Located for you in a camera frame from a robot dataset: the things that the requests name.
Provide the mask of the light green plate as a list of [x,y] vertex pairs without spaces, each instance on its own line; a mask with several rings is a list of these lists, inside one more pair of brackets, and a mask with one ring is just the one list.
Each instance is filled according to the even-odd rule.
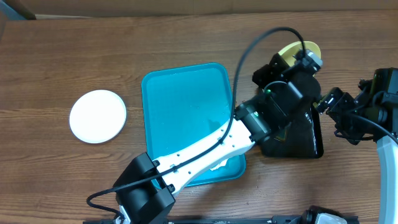
[[[313,70],[315,71],[316,74],[323,65],[321,50],[319,46],[314,42],[305,41],[304,44],[307,55],[315,62]],[[281,56],[281,58],[286,62],[286,64],[289,67],[292,67],[295,65],[297,61],[295,56],[298,54],[300,50],[302,50],[302,44],[300,41],[297,41],[279,50],[278,54]]]

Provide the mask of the white plate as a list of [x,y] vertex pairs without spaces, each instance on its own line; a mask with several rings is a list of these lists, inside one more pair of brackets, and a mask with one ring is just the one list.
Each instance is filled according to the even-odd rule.
[[126,120],[127,108],[119,95],[109,90],[93,90],[72,106],[69,125],[79,140],[101,144],[116,137]]

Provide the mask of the green yellow sponge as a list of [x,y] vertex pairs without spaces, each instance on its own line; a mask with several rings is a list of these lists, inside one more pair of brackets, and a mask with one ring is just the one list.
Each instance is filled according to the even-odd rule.
[[287,137],[287,130],[282,130],[278,135],[275,136],[275,139],[281,142],[284,142]]

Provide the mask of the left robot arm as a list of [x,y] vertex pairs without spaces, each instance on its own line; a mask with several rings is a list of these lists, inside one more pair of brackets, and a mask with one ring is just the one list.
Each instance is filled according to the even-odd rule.
[[161,223],[176,196],[193,179],[253,146],[280,149],[284,141],[313,129],[312,103],[320,96],[314,75],[321,56],[299,51],[289,62],[275,54],[252,76],[260,94],[240,104],[222,127],[177,152],[151,159],[135,157],[113,187],[119,204],[115,223]]

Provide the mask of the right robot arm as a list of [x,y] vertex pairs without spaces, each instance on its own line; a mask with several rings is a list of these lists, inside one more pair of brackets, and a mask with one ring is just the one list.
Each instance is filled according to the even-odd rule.
[[358,96],[331,89],[316,109],[335,122],[335,136],[357,145],[374,141],[381,167],[379,223],[397,223],[397,69],[379,68],[360,80]]

